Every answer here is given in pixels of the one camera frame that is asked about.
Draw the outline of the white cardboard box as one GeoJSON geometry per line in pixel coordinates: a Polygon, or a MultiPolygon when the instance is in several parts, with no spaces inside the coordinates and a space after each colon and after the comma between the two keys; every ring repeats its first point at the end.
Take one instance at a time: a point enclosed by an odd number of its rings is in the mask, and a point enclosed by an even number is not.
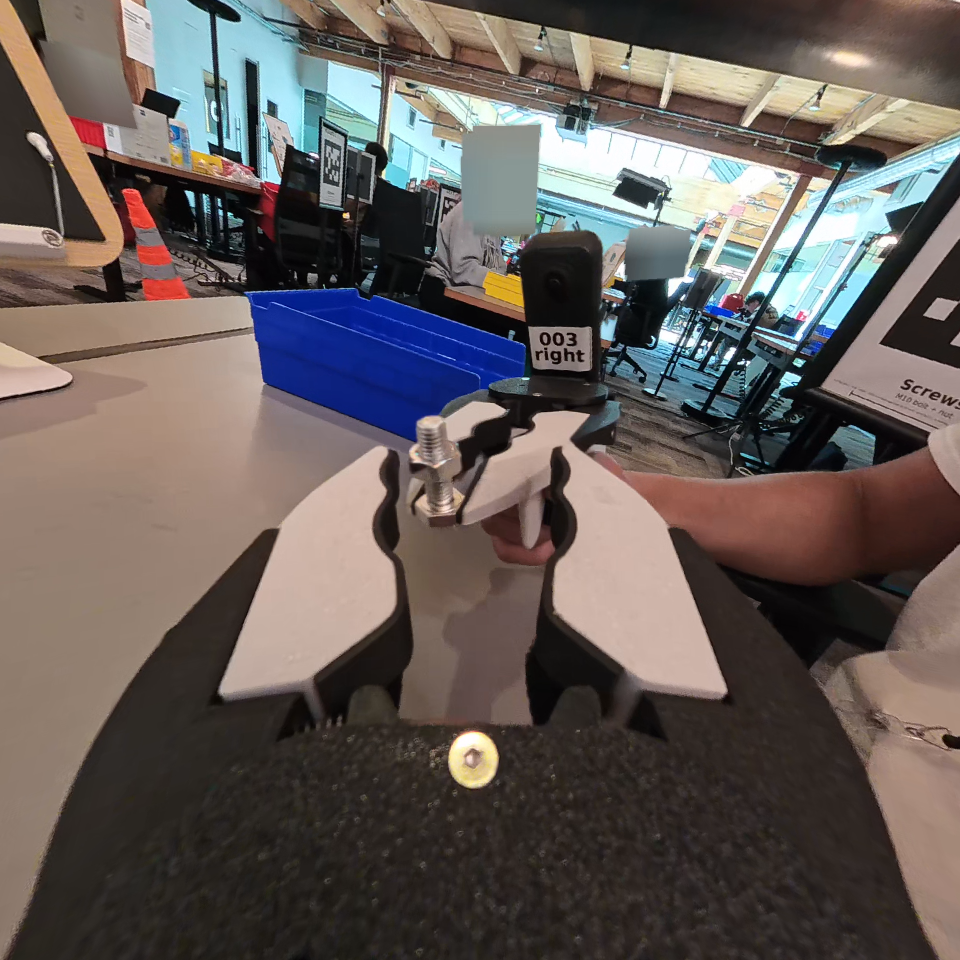
{"type": "Polygon", "coordinates": [[[161,112],[135,105],[127,126],[102,124],[105,149],[128,158],[170,167],[169,119],[161,112]]]}

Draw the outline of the person's right hand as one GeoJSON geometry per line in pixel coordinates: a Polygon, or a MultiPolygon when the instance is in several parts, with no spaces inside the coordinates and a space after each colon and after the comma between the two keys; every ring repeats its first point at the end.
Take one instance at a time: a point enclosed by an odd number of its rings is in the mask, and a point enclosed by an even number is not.
{"type": "Polygon", "coordinates": [[[542,567],[555,552],[551,531],[546,525],[540,526],[534,546],[527,548],[523,545],[520,508],[517,506],[484,519],[481,527],[490,537],[497,558],[505,564],[542,567]]]}

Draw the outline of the person's white shirt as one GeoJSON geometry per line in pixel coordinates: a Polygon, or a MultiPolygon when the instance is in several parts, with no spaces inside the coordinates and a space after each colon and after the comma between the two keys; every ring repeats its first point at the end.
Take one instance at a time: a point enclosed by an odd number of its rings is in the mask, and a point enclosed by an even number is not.
{"type": "MultiPolygon", "coordinates": [[[[958,440],[940,430],[925,450],[958,494],[958,440]]],[[[958,751],[891,736],[867,719],[883,711],[958,735],[958,544],[914,588],[884,649],[845,660],[824,693],[866,768],[934,954],[958,958],[958,751]]]]}

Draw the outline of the orange traffic cone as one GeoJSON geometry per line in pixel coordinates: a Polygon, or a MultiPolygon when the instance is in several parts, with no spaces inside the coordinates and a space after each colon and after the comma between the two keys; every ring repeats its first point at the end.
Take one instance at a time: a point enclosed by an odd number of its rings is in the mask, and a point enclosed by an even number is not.
{"type": "Polygon", "coordinates": [[[186,284],[177,273],[170,250],[141,193],[137,189],[126,188],[122,196],[134,231],[145,300],[151,303],[190,300],[186,284]]]}

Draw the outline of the black hanging projector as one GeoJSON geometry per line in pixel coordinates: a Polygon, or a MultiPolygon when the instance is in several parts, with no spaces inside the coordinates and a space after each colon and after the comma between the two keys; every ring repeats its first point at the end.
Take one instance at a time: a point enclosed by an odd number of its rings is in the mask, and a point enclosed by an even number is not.
{"type": "Polygon", "coordinates": [[[639,208],[661,210],[670,195],[670,186],[656,177],[621,169],[612,196],[639,208]]]}

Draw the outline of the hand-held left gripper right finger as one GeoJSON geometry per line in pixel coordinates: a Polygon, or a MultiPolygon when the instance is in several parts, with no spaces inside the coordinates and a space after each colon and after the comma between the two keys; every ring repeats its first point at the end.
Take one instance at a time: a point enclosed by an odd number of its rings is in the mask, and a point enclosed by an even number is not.
{"type": "Polygon", "coordinates": [[[531,657],[553,690],[586,687],[628,725],[653,694],[721,703],[714,645],[666,521],[571,444],[551,456],[551,538],[531,657]]]}

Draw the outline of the grey desk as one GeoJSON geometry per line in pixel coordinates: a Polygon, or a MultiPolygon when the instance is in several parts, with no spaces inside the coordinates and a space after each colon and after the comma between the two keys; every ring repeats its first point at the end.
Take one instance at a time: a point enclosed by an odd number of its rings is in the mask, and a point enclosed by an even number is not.
{"type": "Polygon", "coordinates": [[[263,385],[245,298],[2,309],[73,377],[2,402],[2,953],[74,778],[139,667],[262,531],[371,447],[263,385]]]}

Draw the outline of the steel hex nut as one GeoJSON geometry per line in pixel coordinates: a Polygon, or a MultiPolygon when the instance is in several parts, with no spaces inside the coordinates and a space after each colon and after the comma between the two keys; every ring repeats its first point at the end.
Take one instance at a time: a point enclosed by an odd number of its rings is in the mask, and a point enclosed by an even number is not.
{"type": "Polygon", "coordinates": [[[432,445],[415,443],[409,450],[409,469],[416,478],[426,479],[432,474],[451,481],[464,469],[459,444],[449,439],[432,445]]]}

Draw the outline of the white wall poster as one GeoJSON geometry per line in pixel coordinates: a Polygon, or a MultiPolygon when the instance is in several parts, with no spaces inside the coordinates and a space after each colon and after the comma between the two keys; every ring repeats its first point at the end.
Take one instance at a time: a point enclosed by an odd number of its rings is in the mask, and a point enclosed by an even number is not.
{"type": "Polygon", "coordinates": [[[144,67],[156,67],[154,24],[150,9],[138,1],[123,0],[121,17],[126,57],[144,67]]]}

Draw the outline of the steel hex bolt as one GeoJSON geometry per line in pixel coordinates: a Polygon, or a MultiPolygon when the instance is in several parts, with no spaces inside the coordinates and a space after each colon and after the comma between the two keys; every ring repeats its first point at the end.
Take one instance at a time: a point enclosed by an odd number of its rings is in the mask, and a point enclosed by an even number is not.
{"type": "MultiPolygon", "coordinates": [[[[424,446],[449,440],[444,418],[430,415],[419,419],[415,425],[415,437],[415,443],[424,446]]],[[[454,484],[456,478],[443,481],[432,474],[425,479],[411,475],[412,486],[408,495],[411,512],[422,523],[433,528],[456,525],[463,503],[463,495],[454,484]]]]}

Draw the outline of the framed right tag sign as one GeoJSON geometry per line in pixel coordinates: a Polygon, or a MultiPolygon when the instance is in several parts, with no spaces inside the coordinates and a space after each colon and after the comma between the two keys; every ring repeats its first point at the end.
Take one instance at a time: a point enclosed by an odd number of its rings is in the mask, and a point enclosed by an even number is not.
{"type": "Polygon", "coordinates": [[[959,160],[808,366],[798,399],[878,435],[958,441],[959,160]]]}

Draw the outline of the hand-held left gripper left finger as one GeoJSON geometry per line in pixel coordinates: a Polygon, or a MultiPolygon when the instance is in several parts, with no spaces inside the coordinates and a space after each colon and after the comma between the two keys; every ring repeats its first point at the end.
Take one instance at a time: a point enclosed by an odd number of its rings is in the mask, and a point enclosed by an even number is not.
{"type": "Polygon", "coordinates": [[[222,701],[293,693],[322,722],[346,714],[356,690],[376,687],[399,707],[413,654],[399,496],[399,455],[376,446],[283,519],[222,675],[222,701]]]}

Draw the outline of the black office chair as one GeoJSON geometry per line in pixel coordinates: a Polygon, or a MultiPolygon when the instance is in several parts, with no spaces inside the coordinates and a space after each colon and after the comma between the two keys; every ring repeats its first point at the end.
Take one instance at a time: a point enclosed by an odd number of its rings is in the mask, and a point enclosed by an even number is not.
{"type": "Polygon", "coordinates": [[[321,289],[352,285],[346,251],[345,210],[319,204],[318,156],[288,147],[274,201],[273,246],[286,286],[321,289]]]}

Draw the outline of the blue plastic bin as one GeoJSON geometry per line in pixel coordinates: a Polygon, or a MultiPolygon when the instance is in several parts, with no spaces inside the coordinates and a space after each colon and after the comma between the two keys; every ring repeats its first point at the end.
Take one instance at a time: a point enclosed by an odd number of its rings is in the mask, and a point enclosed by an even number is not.
{"type": "Polygon", "coordinates": [[[266,385],[409,441],[422,417],[525,373],[522,343],[382,296],[246,297],[266,385]]]}

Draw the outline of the person's right forearm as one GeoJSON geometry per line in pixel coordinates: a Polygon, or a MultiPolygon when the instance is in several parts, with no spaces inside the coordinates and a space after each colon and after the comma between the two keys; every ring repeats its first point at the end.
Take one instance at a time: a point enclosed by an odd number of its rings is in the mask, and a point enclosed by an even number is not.
{"type": "Polygon", "coordinates": [[[797,586],[930,569],[958,544],[958,493],[929,450],[845,472],[697,479],[623,470],[718,564],[797,586]]]}

